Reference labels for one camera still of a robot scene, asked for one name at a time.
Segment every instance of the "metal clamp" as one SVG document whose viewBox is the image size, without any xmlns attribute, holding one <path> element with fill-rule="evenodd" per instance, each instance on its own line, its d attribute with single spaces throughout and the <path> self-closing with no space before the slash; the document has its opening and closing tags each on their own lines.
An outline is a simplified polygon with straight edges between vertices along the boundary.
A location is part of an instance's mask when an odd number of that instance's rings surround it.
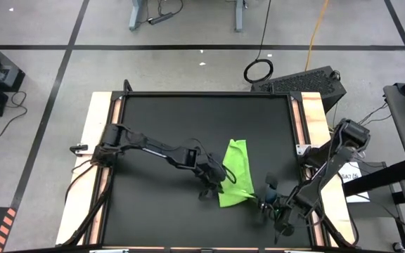
<svg viewBox="0 0 405 253">
<path fill-rule="evenodd" d="M 296 145 L 296 153 L 298 155 L 303 155 L 306 153 L 307 148 L 311 148 L 311 144 L 297 144 Z"/>
<path fill-rule="evenodd" d="M 78 143 L 76 146 L 71 146 L 70 151 L 77 157 L 81 157 L 82 154 L 80 154 L 81 151 L 88 150 L 89 146 L 87 144 L 82 144 Z"/>
</svg>

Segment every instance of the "floor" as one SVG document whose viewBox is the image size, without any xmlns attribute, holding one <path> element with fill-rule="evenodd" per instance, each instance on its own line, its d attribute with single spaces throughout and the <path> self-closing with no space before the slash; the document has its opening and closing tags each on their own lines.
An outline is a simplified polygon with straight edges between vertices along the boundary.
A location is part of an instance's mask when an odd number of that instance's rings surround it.
<svg viewBox="0 0 405 253">
<path fill-rule="evenodd" d="M 236 33 L 234 5 L 221 0 L 184 0 L 175 17 L 133 32 L 130 0 L 0 0 L 0 49 L 26 73 L 29 110 L 0 138 L 0 207 L 18 210 L 6 251 L 54 246 L 75 162 L 68 148 L 80 140 L 92 92 L 120 90 L 124 79 L 135 91 L 250 90 L 243 70 L 257 56 L 268 1 L 247 2 Z M 303 71 L 323 0 L 271 2 L 261 57 L 273 61 L 274 77 Z M 179 4 L 167 0 L 162 11 Z M 157 2 L 148 7 L 157 16 Z M 383 104 L 384 86 L 405 82 L 405 1 L 331 0 L 314 44 L 310 68 L 339 70 L 347 90 L 328 122 L 360 120 Z M 266 67 L 251 72 L 261 77 Z M 0 131 L 18 113 L 7 110 Z M 405 158 L 391 118 L 368 127 L 367 161 Z M 399 241 L 389 218 L 357 225 L 365 249 Z"/>
</svg>

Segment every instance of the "white sticker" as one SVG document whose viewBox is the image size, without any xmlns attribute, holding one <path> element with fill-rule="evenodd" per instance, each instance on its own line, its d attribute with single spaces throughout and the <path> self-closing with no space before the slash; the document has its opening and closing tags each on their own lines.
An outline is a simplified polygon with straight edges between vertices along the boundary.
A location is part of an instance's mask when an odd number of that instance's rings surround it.
<svg viewBox="0 0 405 253">
<path fill-rule="evenodd" d="M 343 165 L 343 167 L 339 171 L 340 175 L 342 175 L 343 183 L 346 183 L 346 182 L 349 182 L 351 180 L 361 177 L 362 174 L 360 173 L 360 169 L 358 169 L 358 168 L 359 168 L 359 165 L 357 164 L 357 162 L 350 162 L 350 163 L 346 163 L 345 165 Z M 369 198 L 367 192 L 359 193 L 359 195 Z M 346 201 L 348 203 L 370 202 L 369 200 L 366 200 L 362 197 L 358 197 L 355 195 L 347 197 Z"/>
</svg>

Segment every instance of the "black cable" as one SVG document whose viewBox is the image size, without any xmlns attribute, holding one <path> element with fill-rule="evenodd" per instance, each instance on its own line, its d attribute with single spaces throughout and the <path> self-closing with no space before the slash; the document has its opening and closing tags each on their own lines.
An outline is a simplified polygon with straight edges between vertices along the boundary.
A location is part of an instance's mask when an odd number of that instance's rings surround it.
<svg viewBox="0 0 405 253">
<path fill-rule="evenodd" d="M 161 16 L 163 16 L 163 13 L 162 13 L 162 1 L 163 0 L 157 0 L 157 3 L 158 3 L 157 11 L 158 11 L 159 15 L 161 15 Z M 175 13 L 172 12 L 173 15 L 176 15 L 177 13 L 180 13 L 182 11 L 182 9 L 184 8 L 184 2 L 182 0 L 180 0 L 180 1 L 181 1 L 181 8 L 179 8 L 179 10 L 177 12 L 175 12 Z"/>
<path fill-rule="evenodd" d="M 362 172 L 365 172 L 365 173 L 367 173 L 367 174 L 371 174 L 371 172 L 368 172 L 368 171 L 366 171 L 365 169 L 361 169 L 361 168 L 359 168 L 359 166 L 354 166 L 354 165 L 352 165 L 351 163 L 349 163 L 349 165 L 351 165 L 352 167 L 354 167 L 354 168 L 356 168 L 356 169 L 359 169 L 360 171 L 362 171 Z"/>
<path fill-rule="evenodd" d="M 263 82 L 263 81 L 266 81 L 266 80 L 270 79 L 270 77 L 272 76 L 273 71 L 274 71 L 273 63 L 270 60 L 268 60 L 268 59 L 259 59 L 260 53 L 262 52 L 262 47 L 264 45 L 265 31 L 266 31 L 266 25 L 268 24 L 268 15 L 270 13 L 270 6 L 271 6 L 271 0 L 269 0 L 269 2 L 268 2 L 268 8 L 266 10 L 265 26 L 264 26 L 264 31 L 262 33 L 262 40 L 260 41 L 259 53 L 257 54 L 256 59 L 245 68 L 245 71 L 243 71 L 243 78 L 245 78 L 245 80 L 247 82 L 249 82 L 250 84 L 255 84 L 257 82 Z M 248 77 L 248 71 L 250 71 L 250 68 L 252 66 L 256 65 L 257 63 L 266 63 L 266 64 L 268 64 L 270 69 L 268 71 L 268 74 L 266 74 L 264 77 L 262 77 L 260 79 L 256 79 L 256 80 L 251 80 Z"/>
<path fill-rule="evenodd" d="M 277 236 L 276 236 L 276 229 L 274 230 L 274 244 L 275 244 L 275 245 L 278 244 L 278 241 L 279 241 L 280 236 L 285 232 L 285 230 L 287 230 L 287 228 L 288 228 L 288 227 L 284 228 L 284 229 L 282 230 L 282 232 L 279 232 L 279 234 L 278 234 Z"/>
<path fill-rule="evenodd" d="M 93 204 L 93 206 L 90 208 L 89 213 L 85 216 L 84 220 L 81 222 L 77 230 L 74 231 L 70 239 L 68 239 L 66 242 L 62 244 L 63 245 L 77 245 L 79 242 L 80 238 L 85 234 L 87 228 L 90 226 L 90 223 L 93 221 L 95 215 L 98 213 L 99 209 L 101 206 L 107 202 L 110 191 L 112 190 L 112 184 L 113 184 L 113 168 L 108 167 L 108 175 L 107 175 L 107 181 L 105 183 L 103 192 L 99 195 L 97 201 Z"/>
<path fill-rule="evenodd" d="M 318 223 L 321 223 L 321 222 L 324 220 L 324 217 L 326 217 L 326 212 L 325 212 L 325 210 L 324 210 L 324 205 L 323 205 L 323 197 L 322 197 L 322 195 L 321 195 L 321 184 L 324 182 L 324 176 L 326 175 L 326 173 L 327 173 L 327 171 L 328 171 L 328 169 L 329 169 L 330 152 L 331 152 L 331 150 L 332 150 L 332 144 L 333 144 L 332 139 L 334 138 L 334 136 L 335 136 L 335 134 L 337 133 L 337 131 L 338 131 L 338 128 L 336 129 L 336 131 L 334 131 L 333 137 L 332 137 L 331 140 L 330 140 L 329 150 L 328 150 L 328 159 L 326 160 L 326 168 L 321 172 L 321 173 L 323 173 L 323 176 L 320 176 L 320 177 L 321 177 L 321 180 L 320 180 L 320 182 L 319 182 L 319 184 L 318 184 L 318 194 L 319 194 L 319 198 L 320 198 L 320 200 L 319 200 L 319 205 L 320 205 L 320 208 L 321 208 L 321 212 L 323 213 L 323 216 L 322 216 L 322 217 L 319 217 L 320 220 L 318 221 Z"/>
<path fill-rule="evenodd" d="M 362 126 L 366 126 L 367 124 L 370 124 L 371 122 L 377 122 L 377 121 L 386 120 L 386 119 L 390 118 L 391 116 L 392 116 L 392 115 L 388 115 L 388 116 L 386 116 L 385 118 L 382 118 L 382 119 L 372 119 L 372 120 L 370 120 L 369 122 L 363 124 Z"/>
<path fill-rule="evenodd" d="M 145 4 L 146 5 L 146 19 L 145 19 L 145 21 L 137 21 L 136 23 L 137 24 L 143 24 L 143 23 L 146 23 L 146 22 L 148 22 L 148 20 L 149 20 L 149 18 L 150 18 L 150 16 L 149 16 L 149 3 L 148 3 L 148 1 L 149 0 L 146 0 L 143 4 Z"/>
<path fill-rule="evenodd" d="M 388 214 L 390 214 L 390 216 L 391 216 L 397 223 L 399 223 L 399 224 L 405 226 L 405 223 L 404 223 L 400 218 L 398 218 L 398 217 L 396 217 L 394 214 L 392 214 L 391 211 L 389 211 L 384 205 L 382 205 L 382 204 L 380 204 L 380 203 L 378 203 L 378 202 L 375 202 L 375 201 L 371 201 L 369 197 L 364 197 L 364 196 L 362 196 L 362 195 L 357 195 L 357 194 L 356 194 L 356 196 L 357 196 L 357 197 L 364 198 L 364 199 L 368 200 L 370 203 L 373 203 L 373 204 L 375 204 L 375 205 L 377 205 L 377 206 L 379 206 L 379 207 L 382 207 Z"/>
<path fill-rule="evenodd" d="M 337 81 L 342 80 L 342 76 L 340 75 L 340 71 L 338 71 L 338 70 L 333 70 L 331 72 L 331 74 L 329 75 L 329 77 L 332 79 L 336 79 Z"/>
<path fill-rule="evenodd" d="M 79 168 L 82 167 L 84 164 L 86 164 L 87 162 L 90 162 L 90 161 L 91 161 L 91 159 L 88 159 L 87 161 L 85 161 L 85 162 L 83 162 L 83 163 L 77 165 L 76 167 L 74 167 L 74 168 L 71 169 L 71 172 L 72 172 L 72 173 L 75 172 L 75 169 L 79 169 Z"/>
<path fill-rule="evenodd" d="M 335 126 L 335 116 L 337 114 L 338 102 L 335 103 L 334 118 L 332 118 L 332 127 Z"/>
<path fill-rule="evenodd" d="M 340 175 L 339 172 L 337 172 L 337 175 L 340 177 L 340 180 L 342 181 L 342 185 L 344 185 L 345 182 L 343 181 L 342 175 Z M 354 228 L 354 233 L 356 234 L 356 239 L 354 240 L 354 242 L 352 243 L 352 245 L 353 245 L 353 246 L 356 246 L 357 243 L 359 242 L 359 238 L 360 238 L 359 231 L 357 230 L 356 221 L 352 218 L 351 213 L 350 213 L 349 211 L 348 211 L 348 215 L 349 215 L 349 220 L 351 221 L 352 226 L 353 226 L 353 228 Z"/>
<path fill-rule="evenodd" d="M 378 109 L 374 110 L 373 112 L 370 112 L 368 115 L 366 115 L 362 120 L 358 121 L 357 124 L 362 125 L 367 119 L 369 119 L 373 114 L 375 114 L 377 111 L 382 110 L 388 106 L 387 102 L 385 102 L 383 105 L 381 105 Z"/>
<path fill-rule="evenodd" d="M 360 162 L 363 162 L 364 164 L 366 164 L 366 165 L 368 165 L 369 167 L 372 167 L 372 168 L 385 168 L 384 165 L 374 166 L 374 165 L 371 165 L 371 164 L 369 164 L 369 163 L 367 163 L 367 162 L 365 162 L 365 161 L 363 161 L 362 159 L 359 159 L 359 158 L 357 158 L 357 157 L 356 157 L 356 160 L 358 160 L 358 161 L 360 161 Z"/>
<path fill-rule="evenodd" d="M 315 171 L 313 167 L 307 167 L 304 170 L 304 173 L 306 174 L 307 179 L 310 179 L 315 174 Z"/>
<path fill-rule="evenodd" d="M 68 193 L 70 192 L 71 187 L 73 187 L 73 185 L 75 184 L 75 182 L 76 182 L 78 179 L 80 179 L 83 175 L 85 175 L 87 172 L 89 172 L 91 168 L 93 168 L 93 165 L 90 165 L 89 168 L 87 168 L 86 170 L 84 170 L 84 171 L 83 171 L 79 176 L 77 176 L 77 177 L 71 182 L 71 184 L 68 186 L 67 191 L 65 192 L 65 203 L 67 202 Z"/>
<path fill-rule="evenodd" d="M 193 140 L 196 141 L 200 144 L 202 150 L 204 151 L 205 155 L 207 156 L 207 158 L 209 158 L 210 160 L 214 161 L 216 164 L 218 164 L 218 166 L 221 168 L 222 171 L 224 171 L 224 173 L 226 174 L 226 178 L 233 184 L 237 183 L 237 178 L 236 175 L 230 170 L 228 169 L 226 166 L 221 165 L 218 161 L 216 161 L 211 155 L 209 155 L 209 153 L 207 153 L 206 149 L 204 148 L 203 144 L 201 143 L 200 140 L 196 139 L 196 138 L 189 138 L 189 140 Z"/>
<path fill-rule="evenodd" d="M 20 94 L 20 93 L 21 93 L 21 94 L 24 94 L 25 96 L 22 98 L 22 100 L 21 100 L 20 103 L 16 103 L 16 102 L 13 100 L 13 98 L 14 98 L 17 94 Z M 11 97 L 11 102 L 12 102 L 12 104 L 14 104 L 15 106 L 6 105 L 6 107 L 7 107 L 7 108 L 23 108 L 25 111 L 24 111 L 23 113 L 21 113 L 20 115 L 18 115 L 18 116 L 16 116 L 16 117 L 13 117 L 11 120 L 9 120 L 9 121 L 7 122 L 6 126 L 3 128 L 3 131 L 0 133 L 0 137 L 4 134 L 4 132 L 7 130 L 8 126 L 9 126 L 15 119 L 26 115 L 26 113 L 27 113 L 27 108 L 26 108 L 25 106 L 23 106 L 23 103 L 25 102 L 26 97 L 27 97 L 27 94 L 26 94 L 24 91 L 19 91 L 19 92 L 16 92 L 16 93 L 14 93 L 14 94 L 12 95 L 12 97 Z"/>
</svg>

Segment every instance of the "black equipment box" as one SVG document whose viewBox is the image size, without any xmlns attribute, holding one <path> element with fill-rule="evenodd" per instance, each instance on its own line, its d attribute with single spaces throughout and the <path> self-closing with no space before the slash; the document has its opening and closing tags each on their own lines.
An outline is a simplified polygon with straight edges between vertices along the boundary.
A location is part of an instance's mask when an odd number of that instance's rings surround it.
<svg viewBox="0 0 405 253">
<path fill-rule="evenodd" d="M 324 112 L 328 112 L 345 94 L 340 83 L 340 74 L 330 66 L 253 84 L 251 91 L 262 92 L 319 92 L 323 100 Z"/>
</svg>

